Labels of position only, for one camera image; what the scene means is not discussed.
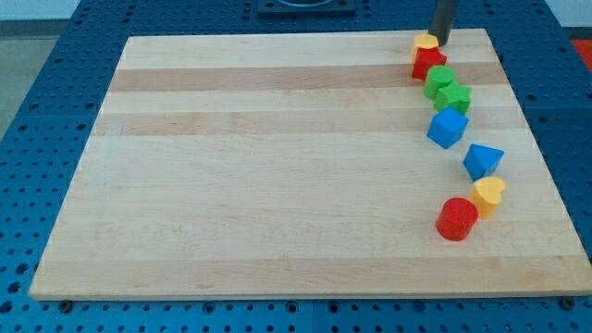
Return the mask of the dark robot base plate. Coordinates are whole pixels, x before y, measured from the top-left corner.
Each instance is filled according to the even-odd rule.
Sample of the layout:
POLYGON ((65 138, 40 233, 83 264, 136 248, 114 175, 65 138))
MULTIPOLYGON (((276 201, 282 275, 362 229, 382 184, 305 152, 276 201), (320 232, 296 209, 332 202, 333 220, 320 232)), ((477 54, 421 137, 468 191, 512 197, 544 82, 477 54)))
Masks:
POLYGON ((356 0, 257 0, 258 18, 353 16, 356 0))

